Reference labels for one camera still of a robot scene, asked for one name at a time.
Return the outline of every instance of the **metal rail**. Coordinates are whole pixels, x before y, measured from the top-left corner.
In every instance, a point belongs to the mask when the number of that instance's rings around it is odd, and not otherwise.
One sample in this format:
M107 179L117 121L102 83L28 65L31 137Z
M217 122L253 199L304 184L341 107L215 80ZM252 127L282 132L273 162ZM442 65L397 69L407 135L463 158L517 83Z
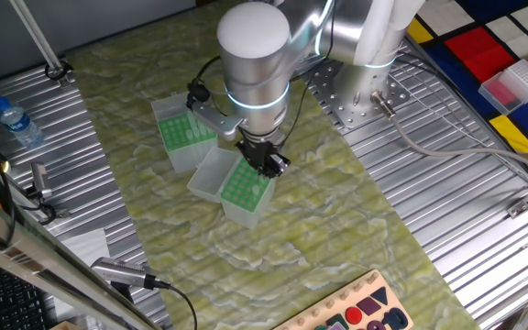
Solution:
M42 30L38 26L36 19L34 19L32 16L32 13L30 13L24 0L9 0L9 2L16 10L17 15L24 23L24 26L26 26L27 32L29 32L29 35L32 36L36 46L38 46L38 49L42 53L42 56L44 56L44 59L52 69L52 74L60 74L64 70L62 63L54 53L54 50L52 50L52 47L46 40L46 37L44 37L44 33L42 33ZM64 77L58 79L58 83L62 88L71 85L67 75L64 75Z
M109 287L41 225L25 217L15 225L10 248L0 251L0 267L53 294L112 329L159 329L130 301ZM0 240L10 218L0 210Z

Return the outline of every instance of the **green marbled tablecloth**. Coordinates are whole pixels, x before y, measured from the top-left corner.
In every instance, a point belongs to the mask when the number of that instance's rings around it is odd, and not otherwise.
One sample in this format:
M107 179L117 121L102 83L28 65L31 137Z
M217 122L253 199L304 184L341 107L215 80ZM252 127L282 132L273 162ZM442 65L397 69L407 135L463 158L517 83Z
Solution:
M193 173L172 170L150 103L183 93L218 53L216 25L234 3L69 54L149 265L187 292L201 329L272 328L371 269L389 282L414 329L478 328L310 94L285 151L292 165L255 230L189 193ZM291 86L289 117L303 88ZM186 302L162 297L175 327L191 329Z

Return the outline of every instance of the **clear plastic box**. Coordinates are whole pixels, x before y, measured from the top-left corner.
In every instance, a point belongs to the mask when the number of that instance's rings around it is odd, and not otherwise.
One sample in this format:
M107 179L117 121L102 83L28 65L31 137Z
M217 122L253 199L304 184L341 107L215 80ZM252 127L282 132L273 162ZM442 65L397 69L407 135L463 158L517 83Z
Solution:
M274 194L275 181L258 175L239 153L213 148L187 188L195 196L221 203L228 219L254 229Z
M501 73L485 81L478 92L504 115L516 110L523 102L500 81Z
M197 168L211 148L217 147L217 135L197 121L184 105L187 93L152 102L154 116L174 171Z
M274 194L275 180L265 178L242 158L229 172L221 191L221 204L228 219L256 228Z
M187 188L195 196L209 202L221 203L220 190L229 171L237 164L240 157L237 152L212 148L192 176Z
M519 60L506 69L499 78L523 104L528 103L528 61Z

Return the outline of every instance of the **keyboard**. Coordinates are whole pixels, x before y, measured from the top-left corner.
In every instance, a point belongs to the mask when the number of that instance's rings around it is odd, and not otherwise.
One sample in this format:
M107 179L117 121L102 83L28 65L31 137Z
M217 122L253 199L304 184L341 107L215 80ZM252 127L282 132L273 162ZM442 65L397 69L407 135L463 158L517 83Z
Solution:
M46 330L42 292L0 269L0 330Z

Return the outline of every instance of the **yellow stripe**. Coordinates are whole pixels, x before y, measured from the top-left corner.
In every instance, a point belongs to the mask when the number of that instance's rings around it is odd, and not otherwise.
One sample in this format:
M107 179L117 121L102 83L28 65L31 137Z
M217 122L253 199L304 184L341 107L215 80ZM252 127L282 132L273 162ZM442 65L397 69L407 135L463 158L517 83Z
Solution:
M519 128L517 128L506 115L500 115L490 120L490 123L504 138L506 138L511 147L519 152L528 153L527 137L521 133Z
M418 43L424 43L433 39L429 32L415 18L412 19L409 26L409 35Z

